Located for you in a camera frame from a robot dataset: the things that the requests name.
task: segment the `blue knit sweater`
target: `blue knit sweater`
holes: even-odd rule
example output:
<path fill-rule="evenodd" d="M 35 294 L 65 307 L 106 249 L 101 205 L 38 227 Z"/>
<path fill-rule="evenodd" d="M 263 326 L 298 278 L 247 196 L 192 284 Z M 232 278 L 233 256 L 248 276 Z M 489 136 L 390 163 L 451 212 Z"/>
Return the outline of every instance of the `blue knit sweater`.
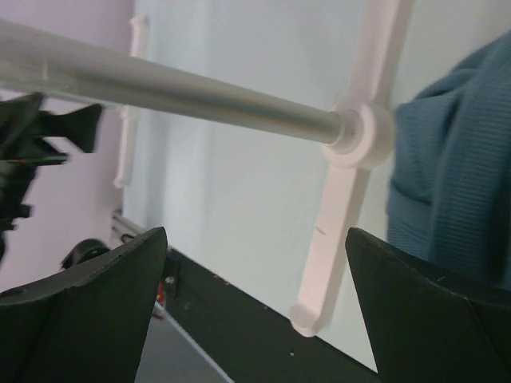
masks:
<path fill-rule="evenodd" d="M 395 112 L 388 241 L 511 290 L 511 32 Z"/>

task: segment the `metal rod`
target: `metal rod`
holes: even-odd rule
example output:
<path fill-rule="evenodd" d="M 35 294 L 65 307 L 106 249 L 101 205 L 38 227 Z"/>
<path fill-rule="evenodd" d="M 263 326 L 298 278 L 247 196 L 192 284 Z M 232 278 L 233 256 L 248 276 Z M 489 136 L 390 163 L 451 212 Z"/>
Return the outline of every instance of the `metal rod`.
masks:
<path fill-rule="evenodd" d="M 0 87 L 107 101 L 330 144 L 334 113 L 0 19 Z"/>

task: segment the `lavender wall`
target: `lavender wall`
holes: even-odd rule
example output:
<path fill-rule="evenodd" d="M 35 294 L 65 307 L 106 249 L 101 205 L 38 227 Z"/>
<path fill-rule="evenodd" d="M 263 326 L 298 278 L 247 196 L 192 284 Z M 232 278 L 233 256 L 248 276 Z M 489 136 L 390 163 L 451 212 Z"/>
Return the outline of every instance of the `lavender wall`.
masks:
<path fill-rule="evenodd" d="M 129 0 L 0 0 L 0 17 L 127 53 L 131 32 Z M 2 92 L 2 98 L 9 93 Z M 50 101 L 48 109 L 65 113 L 79 105 Z M 8 235 L 8 252 L 0 268 L 0 291 L 44 278 L 85 238 L 109 239 L 110 213 L 121 195 L 112 187 L 117 165 L 121 120 L 105 113 L 97 152 L 84 155 L 57 141 L 72 155 L 59 167 L 44 168 L 29 192 L 34 216 L 19 221 Z"/>

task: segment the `white plastic cross bracket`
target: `white plastic cross bracket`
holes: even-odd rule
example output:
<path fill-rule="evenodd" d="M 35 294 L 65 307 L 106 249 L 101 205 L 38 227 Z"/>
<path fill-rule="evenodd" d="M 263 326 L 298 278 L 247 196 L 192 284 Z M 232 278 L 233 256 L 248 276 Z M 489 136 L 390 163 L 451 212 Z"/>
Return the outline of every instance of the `white plastic cross bracket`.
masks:
<path fill-rule="evenodd" d="M 132 27 L 132 40 L 130 56 L 143 58 L 146 55 L 149 42 L 149 20 L 136 16 L 129 21 Z M 124 105 L 119 113 L 122 118 L 121 145 L 119 147 L 119 160 L 117 162 L 117 176 L 113 185 L 121 189 L 131 179 L 133 168 L 133 155 L 137 139 L 137 126 L 140 118 L 140 109 L 134 106 Z"/>
<path fill-rule="evenodd" d="M 368 0 L 339 138 L 325 146 L 331 164 L 297 303 L 289 316 L 303 336 L 331 319 L 347 261 L 344 243 L 356 225 L 370 170 L 392 150 L 394 123 L 386 107 L 413 0 Z"/>

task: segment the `black base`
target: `black base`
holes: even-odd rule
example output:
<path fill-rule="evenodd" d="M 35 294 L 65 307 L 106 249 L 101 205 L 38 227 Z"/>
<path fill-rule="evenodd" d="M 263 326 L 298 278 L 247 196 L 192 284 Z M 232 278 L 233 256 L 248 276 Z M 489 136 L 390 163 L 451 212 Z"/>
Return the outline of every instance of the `black base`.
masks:
<path fill-rule="evenodd" d="M 172 251 L 167 311 L 236 382 L 377 383 L 378 375 L 285 317 Z"/>

